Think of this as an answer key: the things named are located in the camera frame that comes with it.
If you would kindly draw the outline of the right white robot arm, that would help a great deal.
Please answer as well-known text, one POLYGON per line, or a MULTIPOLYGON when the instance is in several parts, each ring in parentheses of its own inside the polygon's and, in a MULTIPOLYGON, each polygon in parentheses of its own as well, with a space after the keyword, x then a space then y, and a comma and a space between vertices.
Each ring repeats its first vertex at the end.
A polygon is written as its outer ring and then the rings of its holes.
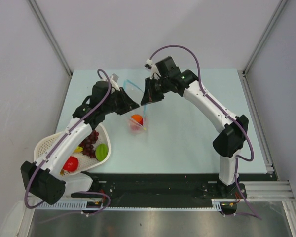
POLYGON ((150 70, 150 76, 145 79, 142 106, 163 100, 165 93, 176 93, 198 108, 218 132, 213 141, 214 150, 220 156, 218 193, 223 198, 231 197, 238 180, 235 157, 243 148, 248 118, 229 112, 210 92, 200 88, 199 77, 193 71, 181 71, 172 57, 157 63, 148 59, 145 67, 150 70))

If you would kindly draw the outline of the clear zip top bag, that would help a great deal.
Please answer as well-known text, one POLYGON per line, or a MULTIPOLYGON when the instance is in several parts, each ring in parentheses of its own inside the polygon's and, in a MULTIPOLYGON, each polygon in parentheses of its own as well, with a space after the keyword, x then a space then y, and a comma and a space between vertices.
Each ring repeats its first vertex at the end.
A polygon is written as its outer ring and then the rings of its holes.
POLYGON ((147 107, 140 104, 144 91, 130 80, 126 80, 123 84, 123 88, 128 96, 139 104, 139 107, 126 113, 126 120, 130 133, 137 135, 147 131, 147 107))

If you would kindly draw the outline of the red fake apple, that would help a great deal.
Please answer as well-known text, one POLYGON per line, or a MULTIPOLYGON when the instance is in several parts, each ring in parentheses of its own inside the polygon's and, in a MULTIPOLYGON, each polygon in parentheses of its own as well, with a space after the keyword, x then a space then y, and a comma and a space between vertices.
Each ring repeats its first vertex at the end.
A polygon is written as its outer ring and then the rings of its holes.
POLYGON ((65 162, 63 169, 68 172, 74 172, 78 169, 79 161, 76 157, 70 156, 65 162))

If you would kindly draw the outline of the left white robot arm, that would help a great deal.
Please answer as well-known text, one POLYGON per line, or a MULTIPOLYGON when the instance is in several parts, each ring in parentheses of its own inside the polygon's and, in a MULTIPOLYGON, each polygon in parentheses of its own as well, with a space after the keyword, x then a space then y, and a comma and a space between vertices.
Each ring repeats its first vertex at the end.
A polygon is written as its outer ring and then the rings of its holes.
POLYGON ((62 176, 61 169, 77 146, 104 121, 110 113, 123 115, 139 104, 133 101, 122 87, 108 81, 98 81, 76 108, 67 128, 52 146, 34 162, 21 165, 25 196, 32 194, 41 201, 55 204, 62 196, 83 192, 92 198, 98 194, 99 185, 82 172, 62 176))

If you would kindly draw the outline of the orange fake fruit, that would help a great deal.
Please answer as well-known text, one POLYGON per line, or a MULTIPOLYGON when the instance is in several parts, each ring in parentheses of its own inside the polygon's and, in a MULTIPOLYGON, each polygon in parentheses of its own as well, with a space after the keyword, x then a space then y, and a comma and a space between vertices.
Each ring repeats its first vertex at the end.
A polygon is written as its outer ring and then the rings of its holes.
POLYGON ((136 123, 143 125, 144 124, 144 118, 140 114, 133 114, 131 116, 132 120, 136 123))

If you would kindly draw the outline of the green fake mango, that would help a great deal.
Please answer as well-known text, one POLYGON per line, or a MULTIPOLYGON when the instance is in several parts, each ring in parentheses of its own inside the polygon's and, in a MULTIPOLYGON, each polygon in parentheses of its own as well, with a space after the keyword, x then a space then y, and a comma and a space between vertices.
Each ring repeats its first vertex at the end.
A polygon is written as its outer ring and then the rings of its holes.
POLYGON ((108 155, 108 147, 106 144, 99 144, 95 150, 95 157, 97 161, 103 161, 108 155))

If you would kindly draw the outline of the yellow fake banana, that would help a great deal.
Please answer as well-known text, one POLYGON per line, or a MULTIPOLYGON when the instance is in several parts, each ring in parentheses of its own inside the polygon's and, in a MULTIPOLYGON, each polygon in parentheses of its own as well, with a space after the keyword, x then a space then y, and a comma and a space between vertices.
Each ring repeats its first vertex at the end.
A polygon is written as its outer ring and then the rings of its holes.
POLYGON ((83 147, 78 146, 75 150, 74 153, 81 153, 83 151, 83 147))

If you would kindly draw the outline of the dark fake grape bunch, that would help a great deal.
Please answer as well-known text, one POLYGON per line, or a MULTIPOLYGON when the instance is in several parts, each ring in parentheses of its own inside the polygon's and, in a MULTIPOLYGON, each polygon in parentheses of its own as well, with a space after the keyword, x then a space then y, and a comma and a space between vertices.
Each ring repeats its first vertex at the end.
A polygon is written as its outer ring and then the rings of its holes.
POLYGON ((82 154, 90 158, 95 158, 95 143, 98 141, 99 133, 94 130, 80 144, 83 147, 82 154))

